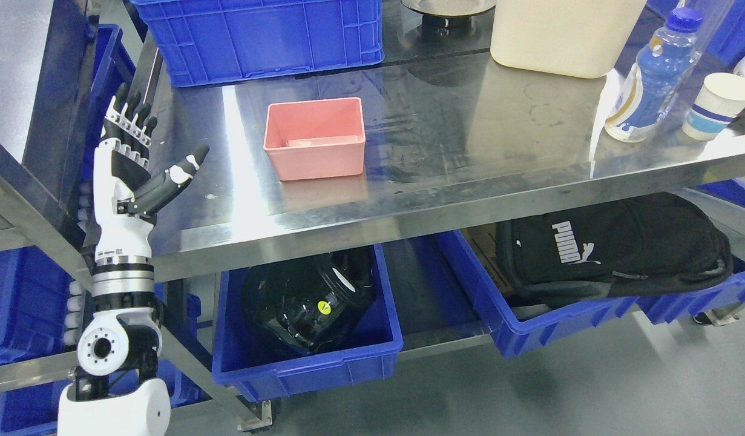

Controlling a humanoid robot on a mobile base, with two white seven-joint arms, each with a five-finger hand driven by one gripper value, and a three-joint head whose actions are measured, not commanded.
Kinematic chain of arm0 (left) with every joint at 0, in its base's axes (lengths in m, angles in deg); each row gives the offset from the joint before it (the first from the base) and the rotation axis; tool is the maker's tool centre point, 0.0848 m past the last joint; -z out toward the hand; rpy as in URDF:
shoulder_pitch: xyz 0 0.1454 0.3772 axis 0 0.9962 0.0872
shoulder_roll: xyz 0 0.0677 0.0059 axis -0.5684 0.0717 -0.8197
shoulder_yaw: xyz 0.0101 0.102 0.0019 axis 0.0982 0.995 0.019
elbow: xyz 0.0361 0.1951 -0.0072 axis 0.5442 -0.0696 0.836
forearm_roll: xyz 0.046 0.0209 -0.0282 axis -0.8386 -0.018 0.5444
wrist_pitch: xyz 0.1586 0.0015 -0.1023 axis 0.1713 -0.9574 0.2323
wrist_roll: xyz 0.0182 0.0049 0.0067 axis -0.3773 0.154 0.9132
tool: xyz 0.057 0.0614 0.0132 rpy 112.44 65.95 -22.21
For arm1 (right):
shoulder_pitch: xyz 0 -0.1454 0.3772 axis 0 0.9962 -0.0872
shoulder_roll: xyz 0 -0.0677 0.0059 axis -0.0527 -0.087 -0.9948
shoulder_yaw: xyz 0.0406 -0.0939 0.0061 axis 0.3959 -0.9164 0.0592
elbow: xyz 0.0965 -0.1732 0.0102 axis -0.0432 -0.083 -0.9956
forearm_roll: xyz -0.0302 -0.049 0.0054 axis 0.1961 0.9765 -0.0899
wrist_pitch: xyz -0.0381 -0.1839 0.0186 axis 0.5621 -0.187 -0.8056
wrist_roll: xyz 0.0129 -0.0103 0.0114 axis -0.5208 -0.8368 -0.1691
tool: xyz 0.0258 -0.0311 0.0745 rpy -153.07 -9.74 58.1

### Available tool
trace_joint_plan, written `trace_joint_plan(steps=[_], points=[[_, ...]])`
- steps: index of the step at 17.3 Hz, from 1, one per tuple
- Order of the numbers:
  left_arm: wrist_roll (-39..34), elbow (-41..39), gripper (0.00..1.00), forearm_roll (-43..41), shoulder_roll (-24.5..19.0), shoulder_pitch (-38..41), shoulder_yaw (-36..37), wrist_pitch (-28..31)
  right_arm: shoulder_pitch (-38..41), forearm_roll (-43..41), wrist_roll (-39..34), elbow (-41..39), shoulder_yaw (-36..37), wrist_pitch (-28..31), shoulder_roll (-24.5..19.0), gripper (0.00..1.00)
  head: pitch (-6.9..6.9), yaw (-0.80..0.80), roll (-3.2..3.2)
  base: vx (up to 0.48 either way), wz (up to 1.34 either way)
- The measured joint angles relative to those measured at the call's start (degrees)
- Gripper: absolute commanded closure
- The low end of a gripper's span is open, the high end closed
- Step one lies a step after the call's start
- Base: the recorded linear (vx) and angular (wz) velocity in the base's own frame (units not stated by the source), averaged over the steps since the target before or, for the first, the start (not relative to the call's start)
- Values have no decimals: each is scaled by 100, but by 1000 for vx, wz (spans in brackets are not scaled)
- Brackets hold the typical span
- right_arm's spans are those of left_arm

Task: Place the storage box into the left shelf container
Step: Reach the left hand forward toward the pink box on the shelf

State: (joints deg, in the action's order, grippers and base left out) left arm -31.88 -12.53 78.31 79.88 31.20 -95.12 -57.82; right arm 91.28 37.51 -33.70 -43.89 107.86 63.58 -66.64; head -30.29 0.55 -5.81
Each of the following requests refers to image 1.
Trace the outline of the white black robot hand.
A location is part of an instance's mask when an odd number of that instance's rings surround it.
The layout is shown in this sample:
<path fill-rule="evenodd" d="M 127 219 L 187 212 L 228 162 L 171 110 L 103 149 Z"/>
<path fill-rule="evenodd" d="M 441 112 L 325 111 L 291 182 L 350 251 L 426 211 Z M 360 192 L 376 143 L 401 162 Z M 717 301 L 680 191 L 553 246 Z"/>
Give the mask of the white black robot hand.
<path fill-rule="evenodd" d="M 149 237 L 157 213 L 184 191 L 200 171 L 209 153 L 201 144 L 173 165 L 151 174 L 151 133 L 157 117 L 142 103 L 142 94 L 130 94 L 121 83 L 103 117 L 94 150 L 93 218 L 99 228 L 93 237 L 93 265 L 118 262 L 148 264 Z"/>

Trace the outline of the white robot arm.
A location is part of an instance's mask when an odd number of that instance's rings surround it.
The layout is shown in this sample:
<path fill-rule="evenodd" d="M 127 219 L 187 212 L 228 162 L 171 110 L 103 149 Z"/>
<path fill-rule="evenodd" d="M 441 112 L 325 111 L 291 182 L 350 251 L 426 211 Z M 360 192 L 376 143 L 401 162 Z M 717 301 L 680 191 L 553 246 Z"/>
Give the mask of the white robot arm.
<path fill-rule="evenodd" d="M 105 255 L 91 273 L 91 320 L 59 399 L 57 433 L 164 435 L 171 403 L 157 376 L 162 334 L 154 267 L 143 255 Z"/>

